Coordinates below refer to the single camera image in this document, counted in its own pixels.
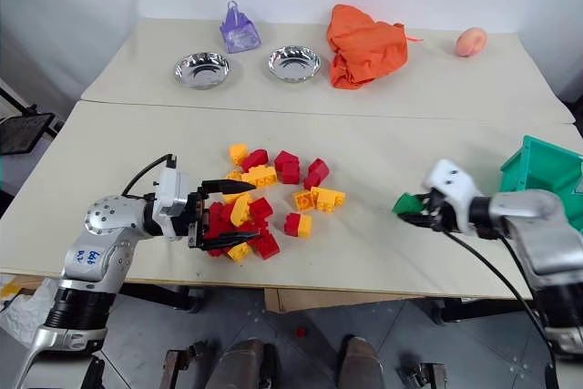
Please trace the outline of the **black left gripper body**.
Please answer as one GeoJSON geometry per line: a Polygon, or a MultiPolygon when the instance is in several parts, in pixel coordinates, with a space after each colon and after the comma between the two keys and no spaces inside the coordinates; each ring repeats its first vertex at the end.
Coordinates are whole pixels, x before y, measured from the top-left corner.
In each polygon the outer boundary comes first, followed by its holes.
{"type": "Polygon", "coordinates": [[[210,230],[210,211],[205,207],[210,197],[206,187],[199,187],[189,194],[187,202],[187,244],[192,249],[211,250],[212,243],[206,238],[210,230]]]}

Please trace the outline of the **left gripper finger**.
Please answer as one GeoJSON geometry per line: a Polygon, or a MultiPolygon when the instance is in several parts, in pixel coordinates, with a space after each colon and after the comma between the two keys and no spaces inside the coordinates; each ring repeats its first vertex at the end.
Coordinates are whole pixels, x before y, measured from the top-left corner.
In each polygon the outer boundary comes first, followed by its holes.
{"type": "Polygon", "coordinates": [[[256,186],[245,181],[235,179],[203,180],[200,190],[205,194],[221,193],[225,195],[239,194],[256,189],[256,186]]]}
{"type": "Polygon", "coordinates": [[[247,241],[251,241],[259,237],[261,234],[259,232],[232,232],[223,233],[217,237],[203,239],[202,249],[204,251],[214,251],[222,248],[228,248],[242,244],[247,241]]]}

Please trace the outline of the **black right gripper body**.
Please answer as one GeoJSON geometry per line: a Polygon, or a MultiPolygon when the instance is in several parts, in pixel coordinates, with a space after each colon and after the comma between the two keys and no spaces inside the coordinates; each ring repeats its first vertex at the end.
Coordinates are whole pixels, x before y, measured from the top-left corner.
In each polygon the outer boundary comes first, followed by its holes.
{"type": "Polygon", "coordinates": [[[430,218],[430,228],[435,231],[456,231],[456,215],[453,207],[445,201],[445,195],[432,189],[425,208],[430,218]]]}

